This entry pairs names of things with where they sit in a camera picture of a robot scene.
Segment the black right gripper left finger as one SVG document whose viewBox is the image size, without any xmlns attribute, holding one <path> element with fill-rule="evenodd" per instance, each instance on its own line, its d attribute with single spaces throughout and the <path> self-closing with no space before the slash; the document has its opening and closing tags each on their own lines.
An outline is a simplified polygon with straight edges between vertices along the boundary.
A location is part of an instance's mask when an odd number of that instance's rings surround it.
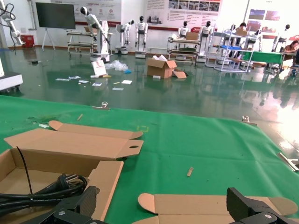
<svg viewBox="0 0 299 224">
<path fill-rule="evenodd" d="M 81 195 L 63 199 L 51 211 L 25 221 L 25 224 L 101 224 L 92 215 L 100 190 L 89 186 Z"/>
</svg>

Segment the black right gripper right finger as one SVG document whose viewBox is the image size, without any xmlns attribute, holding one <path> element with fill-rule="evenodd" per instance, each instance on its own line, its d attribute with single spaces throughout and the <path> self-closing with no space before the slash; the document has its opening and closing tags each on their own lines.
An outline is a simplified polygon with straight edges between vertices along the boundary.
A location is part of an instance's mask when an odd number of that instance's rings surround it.
<svg viewBox="0 0 299 224">
<path fill-rule="evenodd" d="M 227 189 L 227 210 L 235 224 L 295 224 L 266 203 L 243 196 L 236 188 Z"/>
</svg>

